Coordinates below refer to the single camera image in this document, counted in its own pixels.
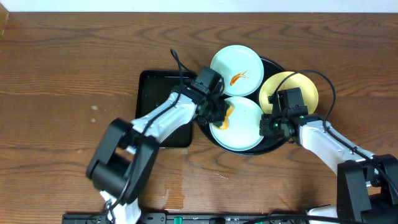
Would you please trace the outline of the orange green sponge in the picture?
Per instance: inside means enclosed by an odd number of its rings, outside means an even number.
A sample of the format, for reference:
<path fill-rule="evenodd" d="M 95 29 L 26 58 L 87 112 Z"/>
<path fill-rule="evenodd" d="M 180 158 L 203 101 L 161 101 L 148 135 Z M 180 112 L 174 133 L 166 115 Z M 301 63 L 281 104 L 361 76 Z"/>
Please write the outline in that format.
<path fill-rule="evenodd" d="M 229 117 L 232 114 L 233 110 L 234 110 L 233 106 L 228 106 L 228 109 L 226 110 L 226 114 L 225 114 L 225 117 L 224 117 L 224 121 L 213 123 L 213 126 L 216 129 L 220 129 L 220 130 L 228 129 L 228 127 L 229 127 Z"/>

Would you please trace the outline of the stained light blue plate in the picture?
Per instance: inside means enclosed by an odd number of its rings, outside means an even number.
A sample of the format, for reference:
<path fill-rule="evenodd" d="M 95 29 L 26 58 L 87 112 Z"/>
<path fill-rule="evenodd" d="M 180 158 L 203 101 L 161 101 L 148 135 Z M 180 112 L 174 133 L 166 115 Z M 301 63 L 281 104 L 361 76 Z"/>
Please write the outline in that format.
<path fill-rule="evenodd" d="M 213 57 L 210 68 L 224 78 L 224 94 L 229 96 L 248 96 L 254 93 L 264 78 L 260 56 L 243 45 L 229 45 L 219 50 Z"/>

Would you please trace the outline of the yellow plate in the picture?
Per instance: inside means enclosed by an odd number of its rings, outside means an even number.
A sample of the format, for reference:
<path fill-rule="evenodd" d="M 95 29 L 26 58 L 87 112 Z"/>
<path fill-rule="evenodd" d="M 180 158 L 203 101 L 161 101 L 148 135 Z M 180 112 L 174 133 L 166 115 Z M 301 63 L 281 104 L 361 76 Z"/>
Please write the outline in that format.
<path fill-rule="evenodd" d="M 271 114 L 273 105 L 269 103 L 268 96 L 271 96 L 279 83 L 293 72 L 280 72 L 268 78 L 261 86 L 259 91 L 259 104 L 264 113 Z M 299 87 L 302 92 L 304 105 L 308 108 L 308 113 L 315 112 L 318 105 L 318 91 L 315 84 L 305 75 L 298 73 L 287 79 L 279 90 Z"/>

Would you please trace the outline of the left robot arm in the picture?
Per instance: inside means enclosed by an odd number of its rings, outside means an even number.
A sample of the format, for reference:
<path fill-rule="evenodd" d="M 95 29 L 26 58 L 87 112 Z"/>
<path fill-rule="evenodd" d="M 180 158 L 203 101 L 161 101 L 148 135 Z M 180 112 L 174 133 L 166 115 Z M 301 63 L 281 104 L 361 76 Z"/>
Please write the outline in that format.
<path fill-rule="evenodd" d="M 113 120 L 86 170 L 86 176 L 105 200 L 106 223 L 136 223 L 141 215 L 138 198 L 144 190 L 161 143 L 179 127 L 197 120 L 224 121 L 227 105 L 223 88 L 175 88 L 149 114 L 126 122 Z"/>

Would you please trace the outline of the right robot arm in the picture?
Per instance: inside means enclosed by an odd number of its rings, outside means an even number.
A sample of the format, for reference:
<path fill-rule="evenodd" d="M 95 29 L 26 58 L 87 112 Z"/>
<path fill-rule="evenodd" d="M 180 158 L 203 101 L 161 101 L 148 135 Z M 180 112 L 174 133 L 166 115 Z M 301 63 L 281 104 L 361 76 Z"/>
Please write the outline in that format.
<path fill-rule="evenodd" d="M 336 205 L 307 211 L 308 223 L 397 223 L 397 158 L 375 155 L 337 132 L 320 115 L 263 114 L 260 135 L 291 139 L 337 176 Z"/>

